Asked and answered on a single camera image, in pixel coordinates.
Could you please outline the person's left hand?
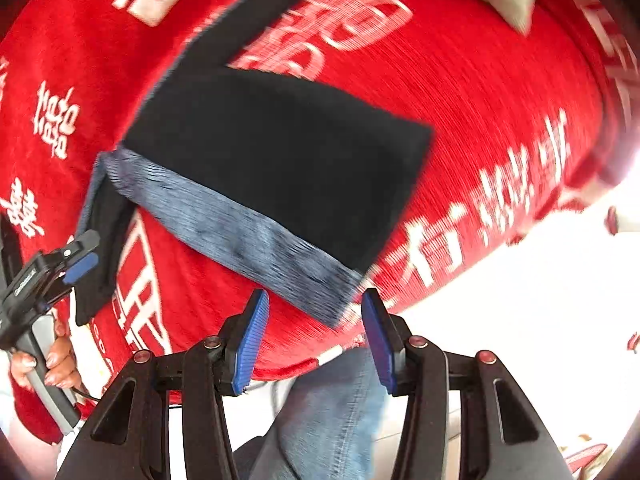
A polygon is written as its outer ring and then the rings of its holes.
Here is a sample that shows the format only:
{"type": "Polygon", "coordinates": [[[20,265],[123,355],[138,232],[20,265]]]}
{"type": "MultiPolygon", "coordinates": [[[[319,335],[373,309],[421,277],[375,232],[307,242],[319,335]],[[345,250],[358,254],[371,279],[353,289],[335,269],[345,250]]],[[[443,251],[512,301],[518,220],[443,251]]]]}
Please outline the person's left hand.
{"type": "MultiPolygon", "coordinates": [[[[81,387],[81,376],[77,369],[77,361],[68,326],[56,320],[54,324],[55,341],[51,344],[46,357],[47,374],[44,383],[61,389],[81,387]]],[[[28,353],[15,351],[10,363],[11,376],[20,387],[34,390],[27,374],[36,367],[36,360],[28,353]]]]}

